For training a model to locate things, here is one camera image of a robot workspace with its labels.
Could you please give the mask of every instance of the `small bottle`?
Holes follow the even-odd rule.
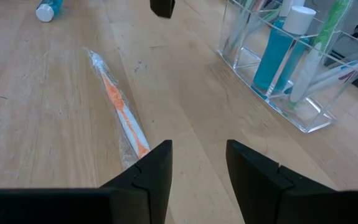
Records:
[[[42,22],[50,22],[60,11],[62,0],[42,0],[36,9],[36,16]]]
[[[253,79],[253,84],[257,88],[262,90],[268,89],[284,56],[291,47],[293,42],[291,35],[294,37],[305,35],[315,15],[316,11],[310,8],[292,6],[283,25],[281,25],[282,22],[280,19],[276,21],[276,26],[278,28],[282,26],[282,29],[290,35],[285,34],[279,29],[272,28],[265,53],[263,54],[255,78]],[[296,43],[290,57],[286,61],[283,72],[277,81],[275,90],[282,91],[284,89],[305,48],[306,46],[304,44]]]

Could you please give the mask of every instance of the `wooden table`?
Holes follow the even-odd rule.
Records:
[[[119,121],[84,47],[107,61],[151,147],[174,143],[167,223],[242,223],[225,163],[236,139],[335,189],[358,189],[358,105],[303,134],[215,53],[224,0],[0,0],[0,187],[96,187],[122,172]]]

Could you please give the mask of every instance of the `acrylic holder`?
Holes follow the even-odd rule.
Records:
[[[358,80],[358,50],[341,59],[328,50],[341,38],[357,46],[358,40],[336,30],[327,50],[320,51],[310,44],[324,22],[314,19],[306,35],[295,37],[272,24],[279,10],[280,3],[274,1],[252,11],[244,8],[241,0],[228,0],[218,52],[266,103],[302,132],[310,133],[335,123],[357,102],[358,88],[353,83]],[[286,36],[291,44],[278,69],[269,74],[271,82],[257,85],[255,74],[265,70],[260,65],[271,32]],[[305,77],[312,77],[309,85],[297,88],[301,94],[292,94]]]

